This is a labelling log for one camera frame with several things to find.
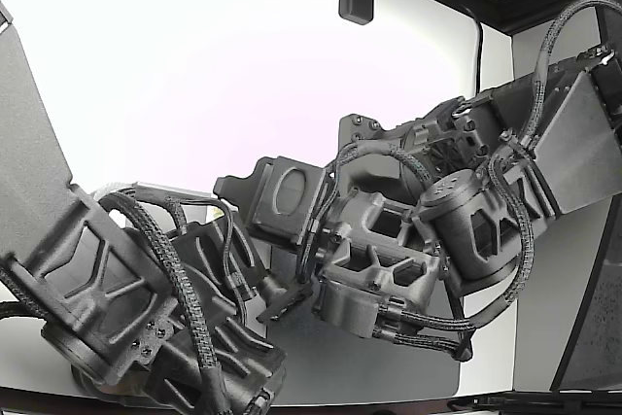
black power cable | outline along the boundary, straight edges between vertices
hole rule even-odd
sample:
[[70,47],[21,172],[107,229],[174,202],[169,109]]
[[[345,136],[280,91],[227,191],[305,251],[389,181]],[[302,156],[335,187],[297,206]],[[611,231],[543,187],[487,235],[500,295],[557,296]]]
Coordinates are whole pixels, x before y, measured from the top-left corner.
[[471,17],[475,22],[477,28],[477,49],[475,51],[475,95],[479,94],[482,90],[482,55],[484,52],[484,27],[473,11],[465,6],[461,5],[462,9]]
[[145,240],[173,285],[173,292],[186,317],[198,359],[203,393],[215,413],[231,414],[223,373],[207,329],[200,300],[171,241],[154,218],[134,198],[120,192],[112,192],[99,200],[99,203],[107,212],[119,211],[145,236]]

bolt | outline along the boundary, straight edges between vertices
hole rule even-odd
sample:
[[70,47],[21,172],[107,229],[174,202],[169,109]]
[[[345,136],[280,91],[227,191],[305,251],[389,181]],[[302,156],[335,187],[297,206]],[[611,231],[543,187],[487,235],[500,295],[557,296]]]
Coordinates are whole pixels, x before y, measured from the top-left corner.
[[477,150],[476,154],[480,157],[486,156],[488,154],[488,146],[482,146],[480,149]]
[[378,284],[375,281],[370,281],[367,283],[367,287],[372,291],[372,292],[378,292],[380,290],[380,284]]

gray panel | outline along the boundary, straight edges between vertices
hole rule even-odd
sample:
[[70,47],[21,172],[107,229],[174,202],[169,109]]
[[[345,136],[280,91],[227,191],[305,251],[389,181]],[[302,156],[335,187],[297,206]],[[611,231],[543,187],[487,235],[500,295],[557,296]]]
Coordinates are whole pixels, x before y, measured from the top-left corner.
[[622,389],[622,207],[560,389]]
[[26,260],[73,206],[72,175],[19,36],[0,33],[0,258]]
[[[272,270],[293,274],[294,259],[278,251]],[[285,386],[276,405],[333,405],[450,398],[460,366],[432,351],[361,339],[321,322],[310,299],[268,328],[268,339],[288,354]],[[451,316],[442,284],[429,312]]]
[[548,391],[592,272],[610,199],[564,216],[536,241],[518,299],[514,388]]

braided cable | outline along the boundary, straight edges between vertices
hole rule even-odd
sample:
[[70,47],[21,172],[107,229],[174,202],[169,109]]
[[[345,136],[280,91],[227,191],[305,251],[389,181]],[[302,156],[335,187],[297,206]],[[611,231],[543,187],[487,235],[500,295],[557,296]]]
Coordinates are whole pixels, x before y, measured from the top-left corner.
[[117,210],[122,213],[145,235],[145,239],[165,270],[173,285],[174,294],[182,306],[190,328],[190,336],[198,357],[199,367],[216,366],[218,359],[212,338],[205,324],[201,303],[171,241],[149,213],[136,200],[126,194],[108,193],[99,202],[108,212]]
[[544,98],[546,97],[546,82],[548,80],[548,66],[551,60],[551,54],[555,47],[562,29],[568,21],[582,10],[592,7],[605,7],[613,10],[616,14],[622,16],[622,5],[614,0],[578,0],[567,6],[560,15],[553,21],[546,37],[540,47],[537,58],[536,70],[534,71],[534,107],[529,119],[521,129],[519,140],[521,142],[529,142],[529,148],[532,149],[536,141],[533,140],[537,127],[542,118],[544,109]]

robotic arm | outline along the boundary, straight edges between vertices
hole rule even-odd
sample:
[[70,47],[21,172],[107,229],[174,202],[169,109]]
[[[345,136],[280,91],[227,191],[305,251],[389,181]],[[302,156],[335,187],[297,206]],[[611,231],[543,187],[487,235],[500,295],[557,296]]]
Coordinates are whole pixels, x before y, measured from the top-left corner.
[[[568,18],[594,5],[622,13],[609,0],[570,6],[533,76],[447,101],[395,129],[348,116],[327,166],[266,157],[246,179],[219,179],[217,197],[144,184],[90,195],[72,185],[5,21],[0,281],[19,302],[1,304],[0,318],[46,320],[43,337],[93,395],[187,415],[267,412],[285,355],[245,326],[245,302],[259,294],[259,320],[279,326],[314,281],[319,319],[469,360],[472,335],[528,280],[534,239],[561,216],[622,192],[618,49],[548,64]],[[163,232],[145,204],[166,209],[175,229]],[[223,215],[188,223],[184,205]],[[118,227],[113,210],[133,227]],[[266,269],[256,241],[296,253],[295,276]],[[463,296],[512,273],[499,298],[464,316]],[[427,314],[439,281],[451,318]],[[110,396],[123,384],[138,390]]]

